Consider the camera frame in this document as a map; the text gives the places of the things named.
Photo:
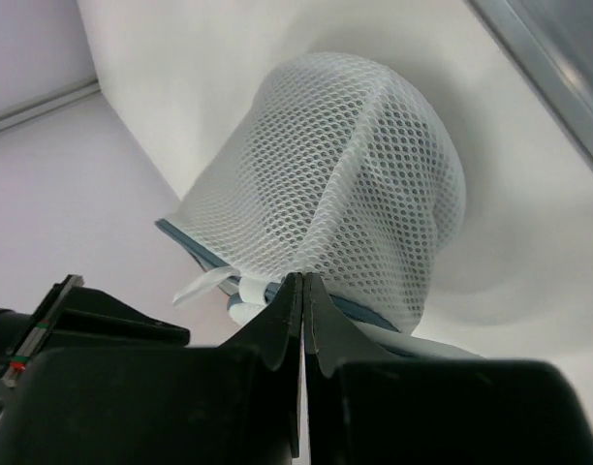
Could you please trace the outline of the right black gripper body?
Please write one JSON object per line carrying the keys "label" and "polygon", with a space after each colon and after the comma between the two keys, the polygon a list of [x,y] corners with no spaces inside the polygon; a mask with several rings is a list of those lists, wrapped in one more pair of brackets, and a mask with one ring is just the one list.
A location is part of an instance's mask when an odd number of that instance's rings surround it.
{"label": "right black gripper body", "polygon": [[54,349],[129,346],[185,347],[190,331],[144,315],[69,275],[32,314],[0,308],[0,415],[37,355]]}

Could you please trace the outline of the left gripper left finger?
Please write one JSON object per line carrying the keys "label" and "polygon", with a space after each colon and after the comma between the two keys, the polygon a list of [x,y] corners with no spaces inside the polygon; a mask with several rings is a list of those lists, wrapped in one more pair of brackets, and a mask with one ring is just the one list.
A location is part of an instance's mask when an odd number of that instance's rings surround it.
{"label": "left gripper left finger", "polygon": [[303,278],[210,348],[37,356],[0,419],[0,464],[289,464],[299,455]]}

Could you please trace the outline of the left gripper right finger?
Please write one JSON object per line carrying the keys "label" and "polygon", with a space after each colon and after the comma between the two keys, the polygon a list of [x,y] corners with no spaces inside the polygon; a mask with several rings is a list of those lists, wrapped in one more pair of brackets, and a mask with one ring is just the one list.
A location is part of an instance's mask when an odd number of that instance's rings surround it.
{"label": "left gripper right finger", "polygon": [[314,464],[593,464],[563,375],[534,360],[399,357],[303,284]]}

